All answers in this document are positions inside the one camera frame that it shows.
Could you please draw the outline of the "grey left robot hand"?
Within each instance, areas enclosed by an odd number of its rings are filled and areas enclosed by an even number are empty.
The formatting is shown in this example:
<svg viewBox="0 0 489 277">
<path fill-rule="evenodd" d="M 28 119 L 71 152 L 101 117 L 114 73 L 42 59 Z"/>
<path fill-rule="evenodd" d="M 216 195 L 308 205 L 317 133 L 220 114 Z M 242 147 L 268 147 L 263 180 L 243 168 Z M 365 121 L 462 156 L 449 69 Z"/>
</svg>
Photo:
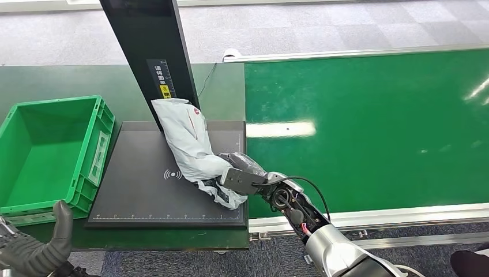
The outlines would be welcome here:
<svg viewBox="0 0 489 277">
<path fill-rule="evenodd" d="M 54 204 L 53 212 L 56 222 L 47 243 L 1 218 L 1 270 L 9 269 L 18 276 L 49 276 L 67 262 L 72 251 L 73 213 L 63 200 Z"/>
</svg>

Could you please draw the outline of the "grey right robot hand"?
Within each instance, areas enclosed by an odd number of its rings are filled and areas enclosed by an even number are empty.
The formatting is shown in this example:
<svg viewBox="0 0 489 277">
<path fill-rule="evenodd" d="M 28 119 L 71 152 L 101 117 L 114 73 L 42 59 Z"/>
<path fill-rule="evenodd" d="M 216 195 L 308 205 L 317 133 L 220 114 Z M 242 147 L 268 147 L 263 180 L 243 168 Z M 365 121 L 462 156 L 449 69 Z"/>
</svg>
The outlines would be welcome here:
<svg viewBox="0 0 489 277">
<path fill-rule="evenodd" d="M 263 185 L 267 183 L 267 172 L 252 158 L 242 152 L 219 153 L 218 156 L 230 163 L 232 180 L 242 184 Z"/>
</svg>

